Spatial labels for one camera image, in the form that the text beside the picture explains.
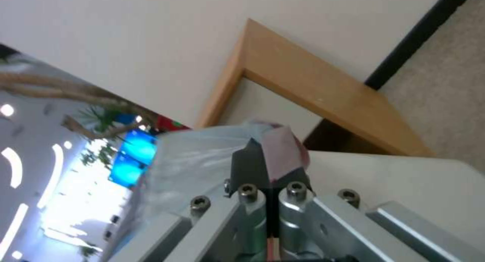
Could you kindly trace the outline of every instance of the wooden trim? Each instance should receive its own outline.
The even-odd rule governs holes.
[[[430,156],[386,98],[249,19],[198,122],[215,126],[242,77],[393,155]]]

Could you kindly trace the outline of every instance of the pink object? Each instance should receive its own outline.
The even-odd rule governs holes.
[[[277,127],[265,132],[261,145],[270,181],[277,180],[298,167],[306,169],[310,163],[308,151],[289,127]]]

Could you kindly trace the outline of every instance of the white table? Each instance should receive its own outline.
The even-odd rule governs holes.
[[[317,195],[351,188],[361,208],[395,200],[478,250],[485,249],[485,177],[457,160],[310,151]]]

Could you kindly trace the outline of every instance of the white surface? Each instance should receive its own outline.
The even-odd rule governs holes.
[[[0,42],[188,126],[248,17],[360,81],[437,0],[0,0]]]
[[[360,194],[363,209],[394,200],[485,250],[485,177],[457,160],[310,152],[317,195],[342,188]]]
[[[293,134],[303,141],[321,117],[253,81],[243,79],[219,124],[237,125],[251,120],[290,126]]]

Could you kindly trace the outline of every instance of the ceiling light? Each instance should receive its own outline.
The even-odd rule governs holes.
[[[71,143],[70,141],[65,141],[65,142],[64,142],[64,147],[65,147],[66,149],[71,149],[71,148],[72,148],[72,143]]]
[[[29,206],[24,203],[19,205],[19,208],[15,213],[14,220],[12,220],[12,223],[10,224],[7,233],[5,233],[5,236],[3,236],[3,240],[0,242],[0,261],[3,260],[3,257],[7,253],[8,248],[10,248],[12,241],[14,241],[15,235],[22,225],[22,221],[24,221],[24,217],[28,209]]]
[[[12,253],[12,257],[19,260],[19,259],[22,258],[22,253],[19,252],[19,251],[15,251],[15,252]]]
[[[17,188],[22,183],[22,161],[19,155],[12,148],[5,148],[2,155],[10,162],[12,167],[12,179],[10,179],[10,186]]]
[[[9,104],[5,104],[0,107],[0,112],[6,117],[10,117],[14,114],[14,108]]]
[[[54,168],[52,169],[52,175],[50,176],[49,183],[47,183],[47,187],[44,190],[44,193],[40,197],[39,202],[37,202],[37,207],[42,209],[47,205],[47,202],[50,199],[50,196],[54,193],[54,190],[59,182],[59,178],[61,177],[62,167],[64,164],[64,153],[62,151],[61,146],[57,143],[52,146],[52,150],[54,150],[55,155],[55,162]]]

